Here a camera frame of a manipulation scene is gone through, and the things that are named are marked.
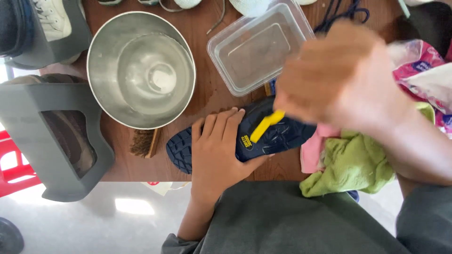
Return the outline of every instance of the plastic container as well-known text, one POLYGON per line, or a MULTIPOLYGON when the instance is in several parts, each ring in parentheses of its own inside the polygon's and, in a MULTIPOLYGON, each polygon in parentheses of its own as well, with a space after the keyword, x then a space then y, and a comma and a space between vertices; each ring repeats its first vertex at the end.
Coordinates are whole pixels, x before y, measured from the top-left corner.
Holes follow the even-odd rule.
POLYGON ((241 97, 278 76, 289 55, 315 38, 300 6, 273 0, 258 17, 242 17, 212 37, 207 51, 234 96, 241 97))

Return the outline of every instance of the gray sleeve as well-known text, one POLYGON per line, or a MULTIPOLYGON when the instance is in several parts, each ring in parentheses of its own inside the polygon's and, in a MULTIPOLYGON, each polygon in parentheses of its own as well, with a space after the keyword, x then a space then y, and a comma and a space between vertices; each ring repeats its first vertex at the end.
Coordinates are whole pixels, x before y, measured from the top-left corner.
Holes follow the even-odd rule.
POLYGON ((397 239, 411 253, 452 253, 452 187, 422 186, 403 202, 397 239))
POLYGON ((161 254, 193 254, 199 244, 199 242, 187 242, 174 234, 169 234, 162 245, 161 254))

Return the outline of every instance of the wooden table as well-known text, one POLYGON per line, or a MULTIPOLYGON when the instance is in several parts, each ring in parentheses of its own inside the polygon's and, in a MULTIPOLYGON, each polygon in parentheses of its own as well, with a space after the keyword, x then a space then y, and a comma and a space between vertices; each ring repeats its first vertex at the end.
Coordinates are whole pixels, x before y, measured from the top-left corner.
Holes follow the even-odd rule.
MULTIPOLYGON (((133 130, 117 123, 107 114, 103 114, 101 130, 116 154, 116 162, 104 176, 103 181, 190 181, 190 176, 181 173, 166 154, 165 144, 169 138, 200 117, 232 106, 241 107, 265 96, 263 88, 241 98, 231 95, 207 54, 208 40, 241 16, 228 0, 226 2, 226 15, 223 22, 206 35, 206 31, 221 15, 222 0, 204 0, 197 7, 178 13, 166 12, 159 6, 143 6, 136 0, 123 0, 117 6, 102 6, 96 0, 83 1, 86 19, 93 34, 110 18, 126 11, 147 11, 163 17, 172 23, 187 40, 197 69, 196 88, 189 106, 178 119, 163 127, 157 144, 157 153, 150 159, 129 154, 133 130)), ((330 0, 318 0, 312 5, 302 7, 312 27, 323 19, 329 2, 330 0)), ((344 1, 342 9, 346 9, 349 2, 344 1)), ((393 21, 402 15, 397 1, 363 0, 360 7, 368 8, 371 13, 366 26, 378 31, 387 42, 393 41, 396 35, 393 21)), ((86 78, 86 52, 73 66, 54 64, 41 69, 41 73, 66 73, 86 78)), ((250 175, 248 180, 303 180, 304 178, 306 175, 301 173, 298 148, 275 155, 250 175)))

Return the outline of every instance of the white floor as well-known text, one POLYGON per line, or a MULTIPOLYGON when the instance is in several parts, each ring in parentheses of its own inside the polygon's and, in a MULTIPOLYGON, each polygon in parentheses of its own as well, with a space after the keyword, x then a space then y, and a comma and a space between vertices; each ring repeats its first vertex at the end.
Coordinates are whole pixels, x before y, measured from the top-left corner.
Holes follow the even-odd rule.
MULTIPOLYGON (((141 183, 100 183, 82 201, 57 203, 40 198, 44 187, 38 185, 0 198, 0 217, 21 230, 23 254, 158 254, 179 227, 190 187, 163 197, 141 183)), ((360 196, 360 204, 394 233, 402 203, 398 183, 360 196)))

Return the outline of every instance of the green cloth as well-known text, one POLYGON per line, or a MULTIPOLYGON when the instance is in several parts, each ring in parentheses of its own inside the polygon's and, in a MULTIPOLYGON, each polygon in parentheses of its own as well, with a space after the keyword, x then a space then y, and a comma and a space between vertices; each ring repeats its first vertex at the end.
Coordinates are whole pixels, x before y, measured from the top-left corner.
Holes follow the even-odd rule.
MULTIPOLYGON (((417 103, 416 108, 434 123, 430 104, 417 103)), ((377 193, 395 178, 382 146, 370 136, 350 130, 342 130, 340 139, 326 139, 324 164, 324 172, 315 172, 300 183, 303 196, 349 190, 377 193)))

